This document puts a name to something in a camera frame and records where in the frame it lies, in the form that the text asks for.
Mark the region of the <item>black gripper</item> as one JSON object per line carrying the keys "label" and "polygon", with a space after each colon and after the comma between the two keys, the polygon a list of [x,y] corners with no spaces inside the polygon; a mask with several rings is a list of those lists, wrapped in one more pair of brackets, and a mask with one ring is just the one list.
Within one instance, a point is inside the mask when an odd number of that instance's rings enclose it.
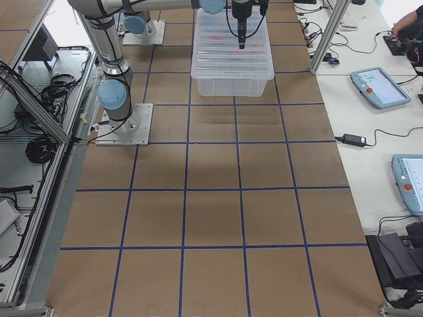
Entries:
{"label": "black gripper", "polygon": [[252,15],[252,2],[249,0],[232,0],[231,10],[232,16],[237,19],[239,49],[243,50],[245,48],[247,35],[247,19]]}

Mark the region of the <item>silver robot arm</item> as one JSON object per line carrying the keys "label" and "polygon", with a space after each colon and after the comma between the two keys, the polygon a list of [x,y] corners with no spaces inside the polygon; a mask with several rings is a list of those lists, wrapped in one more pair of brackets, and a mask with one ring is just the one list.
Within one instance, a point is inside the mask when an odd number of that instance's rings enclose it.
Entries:
{"label": "silver robot arm", "polygon": [[134,133],[141,119],[134,114],[133,71],[122,52],[114,15],[126,13],[130,19],[138,19],[126,26],[131,33],[143,33],[150,11],[190,8],[214,15],[228,6],[227,1],[70,1],[69,4],[87,23],[85,29],[102,62],[105,82],[98,88],[98,99],[108,115],[111,132],[117,135]]}
{"label": "silver robot arm", "polygon": [[156,34],[156,27],[151,21],[149,12],[124,15],[126,31],[138,38],[151,38]]}

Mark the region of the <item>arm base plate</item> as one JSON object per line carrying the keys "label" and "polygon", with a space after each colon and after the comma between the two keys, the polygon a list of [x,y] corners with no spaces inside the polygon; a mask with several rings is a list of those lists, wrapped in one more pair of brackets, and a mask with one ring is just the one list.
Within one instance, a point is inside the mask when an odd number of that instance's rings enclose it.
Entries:
{"label": "arm base plate", "polygon": [[119,127],[117,122],[101,125],[95,144],[98,146],[148,145],[153,117],[153,104],[132,104],[132,115]]}
{"label": "arm base plate", "polygon": [[166,22],[164,20],[127,19],[124,22],[126,33],[123,39],[124,46],[154,46],[162,45]]}

